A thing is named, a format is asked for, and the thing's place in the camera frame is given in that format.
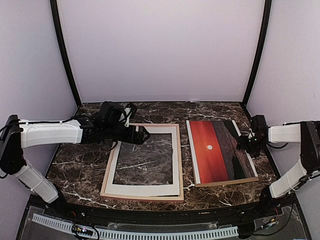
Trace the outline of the red sunset photo print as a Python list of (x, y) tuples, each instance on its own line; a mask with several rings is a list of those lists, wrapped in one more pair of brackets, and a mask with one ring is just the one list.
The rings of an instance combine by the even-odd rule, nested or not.
[(236, 149), (241, 133), (234, 120), (187, 120), (186, 127), (194, 184), (258, 177), (250, 154)]

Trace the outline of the clear acrylic sheet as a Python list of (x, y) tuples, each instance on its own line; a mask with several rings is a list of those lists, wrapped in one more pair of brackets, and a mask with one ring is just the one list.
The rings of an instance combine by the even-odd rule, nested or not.
[(172, 135), (151, 134), (141, 145), (120, 145), (113, 183), (127, 186), (173, 184)]

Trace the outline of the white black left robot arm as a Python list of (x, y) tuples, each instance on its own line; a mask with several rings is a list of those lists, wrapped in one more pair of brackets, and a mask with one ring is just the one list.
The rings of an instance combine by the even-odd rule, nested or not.
[(108, 123), (96, 116), (78, 115), (68, 120), (30, 121), (11, 115), (0, 130), (0, 171), (14, 176), (40, 196), (58, 217), (67, 218), (71, 208), (64, 202), (64, 195), (33, 163), (41, 157), (46, 162), (51, 160), (54, 148), (60, 144), (112, 141), (141, 145), (150, 136), (144, 126), (131, 125), (125, 120)]

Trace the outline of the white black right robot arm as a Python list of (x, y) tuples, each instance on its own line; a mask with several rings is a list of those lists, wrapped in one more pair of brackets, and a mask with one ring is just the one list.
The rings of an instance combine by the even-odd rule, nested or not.
[(320, 175), (320, 122), (307, 120), (268, 126), (264, 115), (250, 119), (250, 131), (241, 135), (236, 148), (258, 157), (267, 147), (281, 149), (272, 144), (294, 144), (295, 160), (282, 176), (263, 188), (255, 213), (266, 217), (283, 198), (299, 190), (307, 181)]

